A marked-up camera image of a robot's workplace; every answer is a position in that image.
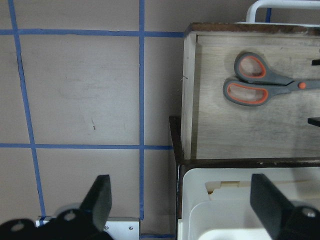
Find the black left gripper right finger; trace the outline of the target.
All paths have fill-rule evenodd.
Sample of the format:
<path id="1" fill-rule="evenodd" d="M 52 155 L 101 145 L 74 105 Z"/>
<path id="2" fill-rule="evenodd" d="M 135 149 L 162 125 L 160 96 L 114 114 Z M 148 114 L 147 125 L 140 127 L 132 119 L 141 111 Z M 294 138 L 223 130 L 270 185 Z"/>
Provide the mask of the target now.
<path id="1" fill-rule="evenodd" d="M 294 205 L 263 173 L 251 176 L 250 206 L 272 239 L 285 239 Z"/>

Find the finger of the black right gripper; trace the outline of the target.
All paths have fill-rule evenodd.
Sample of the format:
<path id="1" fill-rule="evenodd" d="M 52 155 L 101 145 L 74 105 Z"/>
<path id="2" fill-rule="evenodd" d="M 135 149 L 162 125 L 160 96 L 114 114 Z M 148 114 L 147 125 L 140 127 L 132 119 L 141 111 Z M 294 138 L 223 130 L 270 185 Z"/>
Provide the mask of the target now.
<path id="1" fill-rule="evenodd" d="M 313 59 L 311 62 L 312 66 L 319 66 L 320 65 L 320 59 Z"/>
<path id="2" fill-rule="evenodd" d="M 310 117 L 307 119 L 307 123 L 314 126 L 320 126 L 320 117 Z"/>

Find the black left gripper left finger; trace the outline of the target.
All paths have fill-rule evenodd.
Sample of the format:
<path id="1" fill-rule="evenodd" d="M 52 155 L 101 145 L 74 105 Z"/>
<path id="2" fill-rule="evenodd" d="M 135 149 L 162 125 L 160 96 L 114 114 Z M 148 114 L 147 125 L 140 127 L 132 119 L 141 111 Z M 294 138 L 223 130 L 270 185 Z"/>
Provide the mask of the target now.
<path id="1" fill-rule="evenodd" d="M 111 179 L 98 175 L 80 204 L 79 209 L 99 231 L 103 232 L 112 208 Z"/>

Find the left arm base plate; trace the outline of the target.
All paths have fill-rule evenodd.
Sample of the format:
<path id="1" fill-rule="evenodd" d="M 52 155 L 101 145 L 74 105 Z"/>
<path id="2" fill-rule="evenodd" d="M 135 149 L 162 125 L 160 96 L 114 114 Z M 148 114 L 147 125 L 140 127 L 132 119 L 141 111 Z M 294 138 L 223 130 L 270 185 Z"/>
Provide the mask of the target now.
<path id="1" fill-rule="evenodd" d="M 35 221 L 42 240 L 139 240 L 140 222 L 132 217 L 111 217 L 102 230 L 84 220 L 40 217 Z"/>

